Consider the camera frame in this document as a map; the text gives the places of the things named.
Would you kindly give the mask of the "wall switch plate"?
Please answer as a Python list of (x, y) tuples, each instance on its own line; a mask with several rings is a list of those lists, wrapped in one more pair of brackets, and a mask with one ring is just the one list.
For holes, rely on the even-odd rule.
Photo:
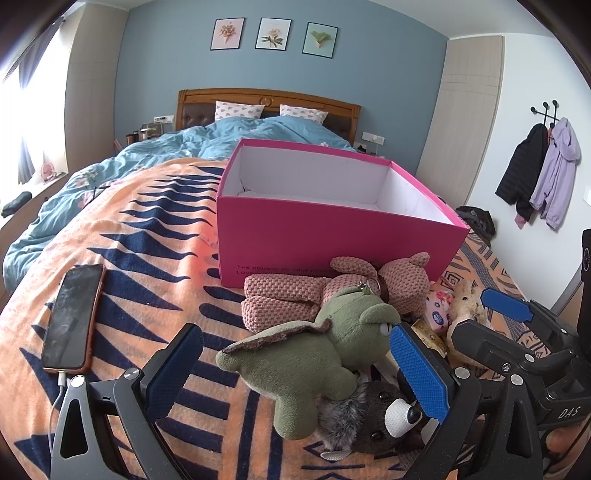
[(379, 136), (379, 135), (375, 135), (369, 132), (363, 132), (362, 134), (362, 139), (365, 141), (369, 141), (378, 145), (383, 145), (385, 142), (385, 139), (383, 136)]

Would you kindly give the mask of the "patterned pillow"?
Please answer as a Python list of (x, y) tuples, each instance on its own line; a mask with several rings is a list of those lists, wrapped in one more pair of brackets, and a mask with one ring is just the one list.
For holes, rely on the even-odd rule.
[(263, 105), (243, 104), (235, 102), (217, 101), (214, 108), (214, 121), (226, 118), (259, 119), (264, 111)]
[(328, 115), (329, 113), (324, 110), (280, 104), (280, 116), (310, 120), (317, 123), (318, 125), (324, 124)]

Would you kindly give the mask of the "cream plush bunny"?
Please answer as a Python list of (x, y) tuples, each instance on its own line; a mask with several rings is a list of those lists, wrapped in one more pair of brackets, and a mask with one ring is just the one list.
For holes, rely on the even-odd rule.
[(483, 289), (474, 286), (471, 280), (463, 279), (456, 284), (454, 299), (448, 311), (451, 324), (446, 334), (446, 343), (449, 350), (448, 357), (477, 368), (483, 368), (483, 365), (458, 351), (454, 346), (452, 334), (455, 328), (466, 320), (475, 320), (487, 328), (493, 328), (488, 319), (486, 308), (481, 302), (482, 292)]

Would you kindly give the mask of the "green plush dinosaur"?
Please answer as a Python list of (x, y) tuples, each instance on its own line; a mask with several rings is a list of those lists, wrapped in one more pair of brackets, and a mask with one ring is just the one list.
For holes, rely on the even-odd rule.
[(391, 330), (400, 322), (394, 306), (369, 287), (346, 288), (315, 321), (267, 328), (218, 351), (215, 362), (274, 401), (273, 427), (280, 437), (300, 440), (317, 429), (318, 398), (352, 396), (356, 371), (386, 356)]

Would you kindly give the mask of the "pink cardboard box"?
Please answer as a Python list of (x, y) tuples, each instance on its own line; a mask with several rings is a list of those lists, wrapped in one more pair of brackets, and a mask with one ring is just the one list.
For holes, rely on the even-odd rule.
[(436, 280), (469, 228), (398, 164), (356, 153), (242, 139), (216, 199), (219, 271), (226, 287), (256, 273), (329, 276), (332, 258), (381, 266), (426, 252)]

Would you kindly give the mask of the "yellow tissue pack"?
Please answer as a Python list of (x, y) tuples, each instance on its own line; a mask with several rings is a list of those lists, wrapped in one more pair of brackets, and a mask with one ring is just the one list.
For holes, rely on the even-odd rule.
[(417, 320), (412, 325), (412, 329), (428, 349), (438, 352), (443, 358), (447, 357), (447, 345), (442, 338), (432, 330), (425, 319), (421, 318)]

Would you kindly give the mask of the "right patterned pillow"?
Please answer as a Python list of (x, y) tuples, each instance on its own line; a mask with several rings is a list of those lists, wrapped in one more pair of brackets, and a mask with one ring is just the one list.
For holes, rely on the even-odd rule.
[(280, 116), (310, 120), (317, 123), (318, 125), (324, 124), (328, 115), (329, 113), (324, 110), (280, 104)]

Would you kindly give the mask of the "black hanging jacket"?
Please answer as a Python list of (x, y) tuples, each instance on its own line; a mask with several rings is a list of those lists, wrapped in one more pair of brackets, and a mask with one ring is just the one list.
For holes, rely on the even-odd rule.
[(495, 194), (516, 207), (517, 215), (529, 222), (534, 209), (530, 198), (537, 185), (549, 146), (546, 126), (538, 123), (517, 145)]

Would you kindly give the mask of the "grey brown plush donkey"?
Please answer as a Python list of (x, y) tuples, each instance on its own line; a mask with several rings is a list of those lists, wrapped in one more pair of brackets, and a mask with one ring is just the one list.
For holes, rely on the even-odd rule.
[(322, 459), (335, 462), (353, 453), (408, 453), (424, 446), (421, 407), (392, 383), (361, 382), (349, 398), (322, 397), (317, 408), (315, 433), (324, 444)]

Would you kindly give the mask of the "smartphone with orange case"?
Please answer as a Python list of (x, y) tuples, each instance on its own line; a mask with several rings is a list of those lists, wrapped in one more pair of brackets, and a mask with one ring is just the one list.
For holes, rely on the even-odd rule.
[(41, 364), (45, 371), (78, 374), (89, 368), (104, 274), (102, 264), (91, 264), (71, 268), (64, 275), (43, 341)]

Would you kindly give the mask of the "left framed flower picture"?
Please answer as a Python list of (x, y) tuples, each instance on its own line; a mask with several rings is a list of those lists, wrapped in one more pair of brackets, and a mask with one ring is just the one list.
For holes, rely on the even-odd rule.
[(245, 18), (216, 19), (211, 37), (211, 50), (237, 50), (242, 42)]

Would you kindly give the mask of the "right framed leaf picture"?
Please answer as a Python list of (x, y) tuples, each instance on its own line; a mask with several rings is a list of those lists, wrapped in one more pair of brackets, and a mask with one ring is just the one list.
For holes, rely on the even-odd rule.
[(332, 59), (335, 52), (339, 28), (315, 22), (308, 22), (304, 35), (303, 53)]

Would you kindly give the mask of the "black wall coat hook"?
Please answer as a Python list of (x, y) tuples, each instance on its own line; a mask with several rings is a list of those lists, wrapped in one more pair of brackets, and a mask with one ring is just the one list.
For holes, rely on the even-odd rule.
[(530, 111), (534, 115), (542, 115), (543, 116), (543, 124), (549, 129), (553, 129), (558, 122), (558, 108), (559, 102), (556, 99), (553, 99), (551, 103), (546, 101), (542, 104), (543, 109), (539, 110), (535, 106), (530, 107)]

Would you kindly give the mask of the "pink knitted teddy bear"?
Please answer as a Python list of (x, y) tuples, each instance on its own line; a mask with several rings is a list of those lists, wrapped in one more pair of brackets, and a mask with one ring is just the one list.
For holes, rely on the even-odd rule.
[(427, 252), (401, 258), (376, 268), (351, 256), (332, 258), (335, 277), (253, 274), (245, 279), (242, 321), (252, 333), (288, 321), (314, 321), (321, 308), (339, 291), (366, 284), (401, 317), (415, 318), (426, 309), (430, 280)]

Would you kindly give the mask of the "pink floral tissue pack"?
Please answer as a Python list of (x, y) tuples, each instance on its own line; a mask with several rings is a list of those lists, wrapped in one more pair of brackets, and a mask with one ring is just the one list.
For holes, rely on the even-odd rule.
[(446, 333), (451, 325), (449, 309), (453, 299), (454, 295), (446, 290), (430, 291), (426, 297), (424, 317), (438, 335)]

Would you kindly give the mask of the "left patterned pillow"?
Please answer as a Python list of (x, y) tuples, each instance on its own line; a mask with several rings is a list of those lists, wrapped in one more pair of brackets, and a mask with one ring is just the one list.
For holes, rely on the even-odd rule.
[(226, 118), (259, 119), (264, 111), (263, 105), (243, 104), (235, 102), (217, 101), (214, 108), (214, 121)]

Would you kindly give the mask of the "middle framed flower picture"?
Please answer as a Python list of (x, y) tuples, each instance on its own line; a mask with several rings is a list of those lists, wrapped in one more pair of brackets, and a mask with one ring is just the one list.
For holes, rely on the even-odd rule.
[(254, 48), (257, 50), (284, 51), (287, 49), (290, 26), (290, 19), (260, 18)]

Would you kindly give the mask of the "dark item on windowsill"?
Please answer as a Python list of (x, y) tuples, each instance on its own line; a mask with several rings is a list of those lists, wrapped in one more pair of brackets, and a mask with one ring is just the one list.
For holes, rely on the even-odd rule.
[(18, 210), (20, 210), (26, 203), (28, 203), (32, 199), (32, 193), (29, 191), (21, 192), (17, 197), (13, 200), (6, 203), (1, 210), (1, 216), (3, 218), (10, 217), (14, 215)]

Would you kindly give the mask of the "lilac hanging hoodie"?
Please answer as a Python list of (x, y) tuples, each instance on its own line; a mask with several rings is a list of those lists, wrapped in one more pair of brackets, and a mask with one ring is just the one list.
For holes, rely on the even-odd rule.
[(574, 189), (581, 149), (571, 122), (561, 118), (552, 129), (549, 147), (530, 205), (552, 230), (562, 225)]

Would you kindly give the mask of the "framed flower picture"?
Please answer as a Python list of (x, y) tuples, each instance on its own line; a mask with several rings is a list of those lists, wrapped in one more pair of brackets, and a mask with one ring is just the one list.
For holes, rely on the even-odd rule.
[(254, 48), (257, 50), (284, 51), (287, 49), (290, 26), (290, 19), (260, 18)]
[(237, 50), (242, 42), (245, 18), (216, 19), (211, 37), (211, 50)]

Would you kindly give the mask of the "blue floral duvet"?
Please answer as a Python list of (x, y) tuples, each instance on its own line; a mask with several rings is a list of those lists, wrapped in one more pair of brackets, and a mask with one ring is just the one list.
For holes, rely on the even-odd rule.
[(263, 119), (229, 117), (207, 126), (189, 127), (134, 143), (116, 156), (74, 173), (55, 195), (42, 204), (35, 220), (8, 247), (2, 271), (5, 288), (10, 293), (14, 292), (43, 249), (110, 184), (171, 159), (228, 159), (243, 138), (353, 149), (346, 139), (325, 126), (288, 116)]

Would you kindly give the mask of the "pile of dark clothes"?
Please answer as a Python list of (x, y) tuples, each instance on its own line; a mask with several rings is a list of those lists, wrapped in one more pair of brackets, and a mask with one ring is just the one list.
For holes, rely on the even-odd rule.
[(496, 227), (489, 211), (474, 206), (460, 206), (455, 209), (458, 216), (488, 246), (496, 236)]

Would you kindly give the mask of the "wooden headboard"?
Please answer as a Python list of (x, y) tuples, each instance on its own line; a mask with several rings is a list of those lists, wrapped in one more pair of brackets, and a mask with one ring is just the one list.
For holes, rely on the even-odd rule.
[(335, 99), (304, 93), (256, 88), (204, 88), (178, 92), (176, 130), (207, 126), (214, 121), (217, 101), (263, 105), (263, 118), (280, 114), (280, 105), (322, 110), (328, 113), (325, 128), (353, 146), (362, 107)]

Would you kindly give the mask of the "orange navy patterned blanket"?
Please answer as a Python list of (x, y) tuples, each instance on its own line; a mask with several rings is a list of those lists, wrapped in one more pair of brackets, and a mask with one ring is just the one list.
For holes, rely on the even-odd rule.
[(409, 459), (355, 454), (322, 459), (315, 439), (284, 441), (273, 404), (221, 371), (215, 354), (245, 337), (242, 291), (219, 280), (215, 194), (224, 166), (174, 160), (94, 194), (33, 263), (1, 315), (1, 433), (32, 479), (50, 472), (57, 378), (41, 350), (65, 273), (100, 263), (105, 276), (92, 336), (90, 380), (144, 365), (186, 323), (202, 351), (158, 428), (194, 479), (398, 479)]

